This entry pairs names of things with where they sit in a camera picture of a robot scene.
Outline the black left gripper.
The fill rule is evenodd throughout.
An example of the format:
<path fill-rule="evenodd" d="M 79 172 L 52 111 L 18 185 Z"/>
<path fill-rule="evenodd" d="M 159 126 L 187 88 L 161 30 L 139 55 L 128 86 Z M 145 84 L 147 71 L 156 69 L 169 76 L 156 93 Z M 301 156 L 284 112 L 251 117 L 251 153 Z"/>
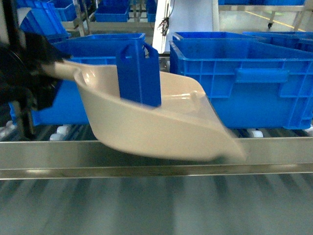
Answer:
<path fill-rule="evenodd" d="M 71 58 L 40 34 L 20 32 L 18 46 L 0 44 L 0 104 L 13 102 L 20 136 L 33 140 L 35 128 L 31 109 L 53 105 L 59 85 L 41 70 L 42 65 Z"/>

